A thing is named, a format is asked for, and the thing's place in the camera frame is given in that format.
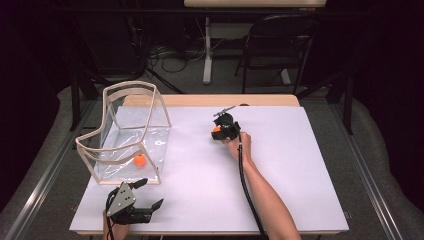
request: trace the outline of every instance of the white table leg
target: white table leg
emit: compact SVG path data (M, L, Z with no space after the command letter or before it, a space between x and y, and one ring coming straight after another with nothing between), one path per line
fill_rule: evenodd
M204 72L203 72L203 84L211 84L212 53L211 53L211 35L210 35L209 17L206 17L205 31L206 31L205 32L206 58L205 58L205 69L204 69Z

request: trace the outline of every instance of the transparent plastic container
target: transparent plastic container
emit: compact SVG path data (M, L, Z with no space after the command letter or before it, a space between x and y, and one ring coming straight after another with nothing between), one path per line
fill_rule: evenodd
M75 139L77 150L98 184L160 184L171 122L156 86L142 81L103 91L102 124Z

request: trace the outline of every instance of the orange object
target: orange object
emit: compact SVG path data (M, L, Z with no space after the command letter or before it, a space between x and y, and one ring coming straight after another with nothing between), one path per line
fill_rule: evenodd
M146 156L144 154L137 155L134 157L134 164L137 166L143 166L146 164Z
M219 132L219 131L221 131L221 126L216 126L212 130L212 132Z

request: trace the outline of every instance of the white tabletop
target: white tabletop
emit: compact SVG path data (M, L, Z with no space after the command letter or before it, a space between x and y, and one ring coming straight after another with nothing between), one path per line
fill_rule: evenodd
M237 164L225 145L210 136L212 115L221 110L168 107L173 127L163 182L134 190L136 208L150 207L161 198L164 202L149 224L133 224L131 233L258 233ZM331 234L349 229L302 107L236 107L229 113L242 131L251 134L253 159L286 203L299 232ZM101 213L114 188L91 178L70 230L101 234Z
M186 7L324 7L327 0L184 0Z

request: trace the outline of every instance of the orange ball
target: orange ball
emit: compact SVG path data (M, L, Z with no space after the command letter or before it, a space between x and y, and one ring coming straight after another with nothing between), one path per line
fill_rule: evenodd
M143 166L144 164L146 164L146 156L144 154L141 155L137 155L134 157L134 164L137 166Z

